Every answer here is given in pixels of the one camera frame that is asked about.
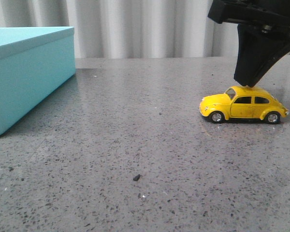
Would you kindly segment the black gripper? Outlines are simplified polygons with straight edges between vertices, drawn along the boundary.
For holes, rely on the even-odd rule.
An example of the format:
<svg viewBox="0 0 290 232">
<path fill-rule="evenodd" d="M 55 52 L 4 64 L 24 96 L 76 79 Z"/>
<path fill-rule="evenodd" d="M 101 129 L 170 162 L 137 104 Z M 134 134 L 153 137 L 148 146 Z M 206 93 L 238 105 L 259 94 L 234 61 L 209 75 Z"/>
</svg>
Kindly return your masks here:
<svg viewBox="0 0 290 232">
<path fill-rule="evenodd" d="M 214 0 L 208 17 L 238 24 L 234 79 L 242 86 L 255 86 L 290 52 L 290 0 Z"/>
</svg>

